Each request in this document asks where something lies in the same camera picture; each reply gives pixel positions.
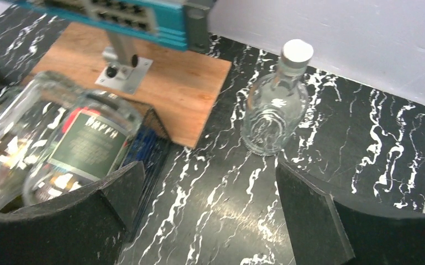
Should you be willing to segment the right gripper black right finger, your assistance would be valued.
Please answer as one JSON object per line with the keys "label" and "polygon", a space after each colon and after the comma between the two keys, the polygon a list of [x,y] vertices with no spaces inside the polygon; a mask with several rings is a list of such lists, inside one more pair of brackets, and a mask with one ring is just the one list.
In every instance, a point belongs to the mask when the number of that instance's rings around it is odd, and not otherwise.
{"label": "right gripper black right finger", "polygon": [[425,264],[425,213],[365,199],[285,163],[275,176],[297,264]]}

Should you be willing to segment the clear bottle with white cap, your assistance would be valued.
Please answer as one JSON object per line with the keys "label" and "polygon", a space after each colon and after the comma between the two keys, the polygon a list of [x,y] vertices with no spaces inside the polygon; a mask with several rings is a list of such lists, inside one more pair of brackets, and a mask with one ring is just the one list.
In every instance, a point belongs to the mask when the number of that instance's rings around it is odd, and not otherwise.
{"label": "clear bottle with white cap", "polygon": [[259,78],[251,87],[240,134],[252,153],[279,153],[303,120],[308,109],[303,76],[313,54],[309,43],[301,39],[287,41],[275,72]]}

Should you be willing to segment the clear bottle with dark label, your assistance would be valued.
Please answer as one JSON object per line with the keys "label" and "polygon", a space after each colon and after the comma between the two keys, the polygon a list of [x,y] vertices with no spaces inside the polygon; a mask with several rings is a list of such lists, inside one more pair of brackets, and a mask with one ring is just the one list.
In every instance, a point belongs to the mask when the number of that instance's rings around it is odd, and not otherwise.
{"label": "clear bottle with dark label", "polygon": [[119,169],[142,123],[127,100],[102,90],[85,92],[27,176],[24,205],[56,198]]}

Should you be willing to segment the clear bottle with cork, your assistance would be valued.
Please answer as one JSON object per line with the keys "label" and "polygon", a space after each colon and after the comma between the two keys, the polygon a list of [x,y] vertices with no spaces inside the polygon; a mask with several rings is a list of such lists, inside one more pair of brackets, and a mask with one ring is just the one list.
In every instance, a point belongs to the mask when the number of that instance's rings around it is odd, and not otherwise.
{"label": "clear bottle with cork", "polygon": [[0,104],[0,211],[21,196],[29,171],[84,88],[55,71],[11,87]]}

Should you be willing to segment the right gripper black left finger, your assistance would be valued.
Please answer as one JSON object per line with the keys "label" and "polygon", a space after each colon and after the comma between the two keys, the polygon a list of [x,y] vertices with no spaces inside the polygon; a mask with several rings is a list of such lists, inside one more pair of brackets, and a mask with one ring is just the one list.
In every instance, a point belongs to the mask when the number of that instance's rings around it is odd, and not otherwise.
{"label": "right gripper black left finger", "polygon": [[114,264],[135,233],[144,165],[0,214],[0,264]]}

